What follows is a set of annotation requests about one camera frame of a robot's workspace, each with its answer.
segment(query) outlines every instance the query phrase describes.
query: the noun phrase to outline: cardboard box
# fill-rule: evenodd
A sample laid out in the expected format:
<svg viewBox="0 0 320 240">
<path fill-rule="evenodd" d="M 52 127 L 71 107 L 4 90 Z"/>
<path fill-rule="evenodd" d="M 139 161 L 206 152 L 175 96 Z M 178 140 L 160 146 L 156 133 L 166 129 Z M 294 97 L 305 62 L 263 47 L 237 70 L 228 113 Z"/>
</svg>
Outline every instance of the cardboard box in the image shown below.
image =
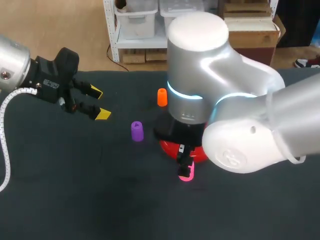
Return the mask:
<svg viewBox="0 0 320 240">
<path fill-rule="evenodd" d="M 224 4 L 224 18 L 270 17 L 269 0 L 229 0 Z"/>
<path fill-rule="evenodd" d="M 286 29 L 276 15 L 262 18 L 225 18 L 230 45 L 240 54 L 270 65 L 276 46 Z"/>
</svg>

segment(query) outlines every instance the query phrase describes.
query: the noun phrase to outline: white cable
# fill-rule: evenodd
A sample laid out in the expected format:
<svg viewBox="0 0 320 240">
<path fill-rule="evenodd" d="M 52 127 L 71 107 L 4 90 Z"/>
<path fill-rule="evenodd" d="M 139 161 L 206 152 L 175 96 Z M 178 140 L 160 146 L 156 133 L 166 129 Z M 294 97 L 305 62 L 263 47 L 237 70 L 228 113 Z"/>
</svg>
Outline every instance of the white cable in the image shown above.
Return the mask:
<svg viewBox="0 0 320 240">
<path fill-rule="evenodd" d="M 33 88 L 19 88 L 17 90 L 14 90 L 11 92 L 3 101 L 1 107 L 0 107 L 0 140 L 1 140 L 1 146 L 2 146 L 2 152 L 4 157 L 4 164 L 5 164 L 5 177 L 2 185 L 0 186 L 0 192 L 6 188 L 6 186 L 9 183 L 10 175 L 11 175 L 11 168 L 10 168 L 10 159 L 9 159 L 9 153 L 7 148 L 7 142 L 6 142 L 6 136 L 5 136 L 5 111 L 6 107 L 8 106 L 8 103 L 17 95 L 19 94 L 32 94 L 36 95 L 37 90 Z"/>
</svg>

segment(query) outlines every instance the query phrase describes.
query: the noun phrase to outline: white plastic bin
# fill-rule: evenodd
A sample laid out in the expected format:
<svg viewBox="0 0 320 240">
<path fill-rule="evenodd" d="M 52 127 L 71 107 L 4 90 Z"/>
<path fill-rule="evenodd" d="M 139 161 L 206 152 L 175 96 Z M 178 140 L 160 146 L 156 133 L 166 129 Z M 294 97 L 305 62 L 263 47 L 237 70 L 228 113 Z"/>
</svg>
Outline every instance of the white plastic bin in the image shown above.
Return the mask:
<svg viewBox="0 0 320 240">
<path fill-rule="evenodd" d="M 158 0 L 126 0 L 126 12 L 114 13 L 125 39 L 147 39 L 155 36 L 155 14 Z"/>
<path fill-rule="evenodd" d="M 204 12 L 202 0 L 160 0 L 160 14 L 164 17 L 165 32 L 176 17 L 195 11 Z"/>
</svg>

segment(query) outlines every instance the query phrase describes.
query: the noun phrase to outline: shelf leg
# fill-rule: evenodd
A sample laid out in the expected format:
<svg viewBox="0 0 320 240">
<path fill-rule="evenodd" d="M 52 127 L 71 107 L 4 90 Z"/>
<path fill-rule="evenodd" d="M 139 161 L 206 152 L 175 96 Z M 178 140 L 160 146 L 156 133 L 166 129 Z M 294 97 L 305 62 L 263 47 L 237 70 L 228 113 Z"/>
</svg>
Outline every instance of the shelf leg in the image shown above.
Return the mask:
<svg viewBox="0 0 320 240">
<path fill-rule="evenodd" d="M 106 26 L 109 33 L 109 41 L 111 45 L 112 58 L 115 62 L 120 62 L 119 50 L 115 43 L 116 25 L 114 13 L 114 0 L 103 0 Z"/>
</svg>

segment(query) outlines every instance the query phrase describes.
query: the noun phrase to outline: black cable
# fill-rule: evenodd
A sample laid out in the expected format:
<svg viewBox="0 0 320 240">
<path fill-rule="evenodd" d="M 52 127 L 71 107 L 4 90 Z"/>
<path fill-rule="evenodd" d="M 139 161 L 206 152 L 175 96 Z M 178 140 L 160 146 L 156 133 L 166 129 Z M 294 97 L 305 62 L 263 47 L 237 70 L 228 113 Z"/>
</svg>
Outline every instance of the black cable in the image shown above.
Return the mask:
<svg viewBox="0 0 320 240">
<path fill-rule="evenodd" d="M 113 61 L 113 60 L 109 57 L 108 52 L 109 52 L 110 47 L 111 47 L 111 44 L 109 44 L 109 46 L 108 46 L 108 48 L 107 48 L 107 50 L 106 50 L 106 56 L 107 56 L 107 58 L 108 58 L 111 62 L 113 62 L 114 64 L 117 64 L 118 66 L 120 66 L 120 67 L 122 67 L 123 69 L 125 69 L 127 72 L 130 72 L 130 71 L 128 70 L 128 68 L 126 68 L 125 66 L 122 66 L 121 64 Z"/>
</svg>

